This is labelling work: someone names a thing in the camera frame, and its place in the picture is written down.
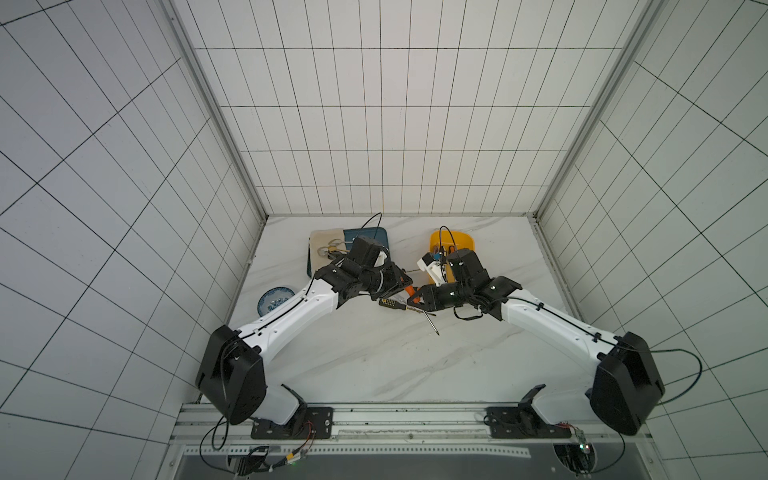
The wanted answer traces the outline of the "orange black screwdriver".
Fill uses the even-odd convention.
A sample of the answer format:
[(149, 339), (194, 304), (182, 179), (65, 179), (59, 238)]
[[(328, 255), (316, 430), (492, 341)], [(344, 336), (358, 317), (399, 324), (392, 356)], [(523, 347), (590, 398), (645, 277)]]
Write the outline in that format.
[(436, 335), (440, 335), (440, 332), (437, 329), (434, 321), (431, 319), (431, 315), (428, 312), (424, 311), (423, 309), (419, 307), (414, 307), (412, 305), (414, 301), (418, 300), (416, 289), (413, 286), (407, 286), (405, 288), (405, 291), (409, 295), (407, 303), (411, 306), (412, 309), (418, 310), (426, 318), (427, 322), (429, 323), (429, 325), (431, 326), (432, 330), (435, 332)]

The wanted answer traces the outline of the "black yellow dotted screwdriver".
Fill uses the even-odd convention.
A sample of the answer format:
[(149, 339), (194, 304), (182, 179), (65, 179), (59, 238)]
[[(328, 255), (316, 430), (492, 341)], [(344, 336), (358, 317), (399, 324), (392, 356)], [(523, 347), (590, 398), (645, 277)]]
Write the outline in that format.
[(391, 298), (380, 298), (378, 300), (378, 305), (390, 310), (410, 311), (410, 312), (418, 313), (420, 315), (426, 315), (427, 317), (436, 316), (436, 314), (433, 312), (428, 312), (418, 307), (409, 306), (406, 303), (403, 303)]

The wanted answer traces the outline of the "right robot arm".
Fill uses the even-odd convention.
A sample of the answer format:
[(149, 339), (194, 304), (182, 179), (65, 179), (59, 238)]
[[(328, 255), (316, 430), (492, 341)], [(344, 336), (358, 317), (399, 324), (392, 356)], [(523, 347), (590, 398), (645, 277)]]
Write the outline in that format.
[(442, 259), (425, 254), (417, 266), (433, 282), (416, 289), (409, 304), (426, 311), (470, 305), (480, 316), (532, 333), (580, 368), (580, 374), (553, 386), (538, 385), (525, 397), (545, 423), (600, 421), (622, 435), (635, 435), (664, 395), (642, 337), (631, 332), (618, 336), (548, 306), (520, 283), (490, 276), (470, 249)]

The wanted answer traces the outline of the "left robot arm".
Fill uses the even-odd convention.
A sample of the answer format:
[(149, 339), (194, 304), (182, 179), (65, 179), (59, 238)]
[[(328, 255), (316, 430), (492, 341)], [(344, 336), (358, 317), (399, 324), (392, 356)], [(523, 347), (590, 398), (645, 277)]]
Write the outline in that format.
[(217, 328), (209, 337), (195, 385), (224, 419), (250, 418), (278, 425), (294, 421), (302, 400), (285, 386), (270, 386), (265, 369), (312, 323), (360, 295), (376, 301), (412, 285), (389, 249), (366, 236), (319, 268), (309, 283), (272, 312), (238, 328)]

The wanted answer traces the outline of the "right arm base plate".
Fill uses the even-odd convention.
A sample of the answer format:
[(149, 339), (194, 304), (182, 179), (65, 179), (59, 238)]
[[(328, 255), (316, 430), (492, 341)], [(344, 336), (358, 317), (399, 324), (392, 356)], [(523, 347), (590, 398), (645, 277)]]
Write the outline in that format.
[(545, 423), (532, 408), (488, 407), (483, 423), (493, 439), (569, 439), (567, 427)]

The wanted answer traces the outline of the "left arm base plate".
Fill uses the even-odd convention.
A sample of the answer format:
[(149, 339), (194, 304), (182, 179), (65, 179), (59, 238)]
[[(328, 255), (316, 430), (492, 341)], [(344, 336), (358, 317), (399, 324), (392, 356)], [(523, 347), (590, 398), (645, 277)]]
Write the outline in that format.
[(331, 437), (333, 417), (332, 407), (302, 407), (285, 425), (256, 419), (250, 437), (253, 440), (325, 440)]

